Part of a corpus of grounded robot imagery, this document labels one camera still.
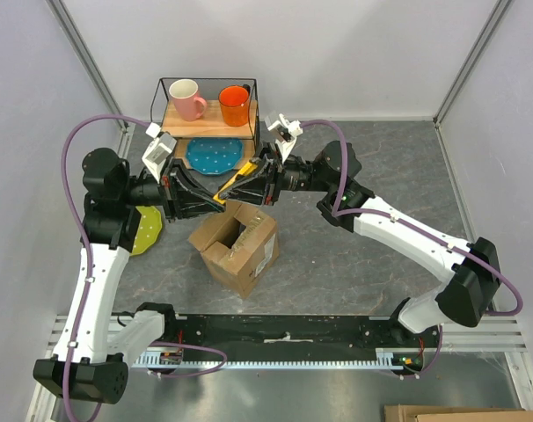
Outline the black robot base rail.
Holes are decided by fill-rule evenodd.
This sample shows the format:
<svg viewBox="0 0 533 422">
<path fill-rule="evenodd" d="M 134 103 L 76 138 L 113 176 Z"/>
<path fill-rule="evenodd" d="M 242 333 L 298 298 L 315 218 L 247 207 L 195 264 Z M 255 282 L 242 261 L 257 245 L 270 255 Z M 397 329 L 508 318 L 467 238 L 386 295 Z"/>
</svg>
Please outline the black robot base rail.
<svg viewBox="0 0 533 422">
<path fill-rule="evenodd" d="M 412 334 L 386 316 L 185 314 L 161 339 L 215 348 L 230 364 L 360 366 L 376 363 L 385 350 L 428 351 L 439 338 L 436 326 Z"/>
</svg>

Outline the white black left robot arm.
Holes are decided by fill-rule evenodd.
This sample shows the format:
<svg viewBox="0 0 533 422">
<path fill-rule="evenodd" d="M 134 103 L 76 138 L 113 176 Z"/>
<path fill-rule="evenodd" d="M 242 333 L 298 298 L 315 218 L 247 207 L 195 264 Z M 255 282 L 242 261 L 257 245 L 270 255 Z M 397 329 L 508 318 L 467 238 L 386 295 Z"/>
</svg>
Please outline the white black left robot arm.
<svg viewBox="0 0 533 422">
<path fill-rule="evenodd" d="M 33 368 L 33 378 L 65 402 L 118 403 L 140 355 L 154 342 L 168 346 L 179 337 L 172 305 L 152 302 L 140 305 L 117 335 L 108 335 L 120 277 L 142 225 L 138 208 L 161 207 L 170 221 L 224 210 L 181 160 L 167 152 L 161 157 L 158 177 L 146 171 L 131 176 L 128 161 L 109 148 L 93 150 L 82 162 L 87 194 L 77 288 L 52 356 Z"/>
</svg>

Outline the brown cardboard express box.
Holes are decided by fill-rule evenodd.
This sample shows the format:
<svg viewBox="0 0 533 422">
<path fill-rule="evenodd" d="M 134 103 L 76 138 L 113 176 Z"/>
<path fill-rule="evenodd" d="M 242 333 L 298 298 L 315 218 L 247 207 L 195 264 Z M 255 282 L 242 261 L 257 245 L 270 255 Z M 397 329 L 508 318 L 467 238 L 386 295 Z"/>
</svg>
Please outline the brown cardboard express box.
<svg viewBox="0 0 533 422">
<path fill-rule="evenodd" d="M 189 237 L 212 277 L 247 298 L 279 256 L 278 223 L 258 207 L 229 200 Z"/>
</svg>

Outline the yellow utility knife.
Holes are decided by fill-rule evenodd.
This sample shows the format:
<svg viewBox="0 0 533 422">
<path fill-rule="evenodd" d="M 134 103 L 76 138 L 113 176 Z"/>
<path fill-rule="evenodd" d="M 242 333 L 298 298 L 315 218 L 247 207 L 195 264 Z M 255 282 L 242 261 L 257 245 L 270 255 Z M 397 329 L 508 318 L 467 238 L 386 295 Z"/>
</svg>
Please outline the yellow utility knife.
<svg viewBox="0 0 533 422">
<path fill-rule="evenodd" d="M 224 204 L 226 202 L 226 199 L 222 196 L 222 193 L 226 191 L 229 187 L 234 185 L 240 179 L 251 175 L 257 169 L 257 167 L 258 165 L 253 163 L 252 161 L 247 162 L 237 171 L 235 175 L 233 175 L 223 186 L 219 188 L 213 199 L 220 204 Z"/>
</svg>

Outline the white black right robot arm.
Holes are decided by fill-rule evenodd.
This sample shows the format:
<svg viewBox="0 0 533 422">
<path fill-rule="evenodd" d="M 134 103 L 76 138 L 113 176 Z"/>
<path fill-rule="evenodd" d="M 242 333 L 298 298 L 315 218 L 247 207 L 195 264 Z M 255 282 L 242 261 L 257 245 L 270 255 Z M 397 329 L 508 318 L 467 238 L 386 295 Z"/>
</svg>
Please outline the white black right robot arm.
<svg viewBox="0 0 533 422">
<path fill-rule="evenodd" d="M 387 245 L 441 283 L 398 305 L 387 326 L 394 344 L 408 346 L 427 328 L 447 322 L 478 326 L 501 285 L 495 245 L 483 237 L 470 242 L 443 234 L 399 212 L 355 181 L 360 170 L 350 143 L 330 142 L 312 161 L 294 155 L 280 161 L 274 148 L 263 148 L 215 200 L 271 206 L 282 191 L 322 192 L 317 208 L 331 225 Z"/>
</svg>

